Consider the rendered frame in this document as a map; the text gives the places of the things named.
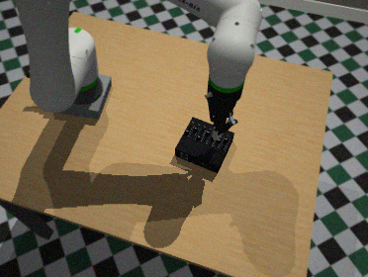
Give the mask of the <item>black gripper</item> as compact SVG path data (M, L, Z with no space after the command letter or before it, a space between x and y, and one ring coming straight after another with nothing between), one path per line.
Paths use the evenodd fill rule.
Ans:
M234 119L233 108L236 102L231 105L220 105L207 98L210 120L214 122L213 139L220 139L224 132L228 131L231 126L237 124L237 120ZM227 118L229 118L227 120ZM226 123L227 122L227 123ZM230 126L230 127L229 127Z

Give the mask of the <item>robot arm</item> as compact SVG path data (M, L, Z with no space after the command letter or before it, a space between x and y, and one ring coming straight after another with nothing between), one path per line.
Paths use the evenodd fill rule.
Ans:
M209 81L205 98L210 97L220 105L237 102L255 57L256 36L262 21L259 2L166 1L216 28L207 51ZM98 77L95 42L88 32L68 28L70 0L15 0L15 3L28 48L30 72L26 76L30 78L34 103L44 111L59 113L72 104L96 101L103 84Z

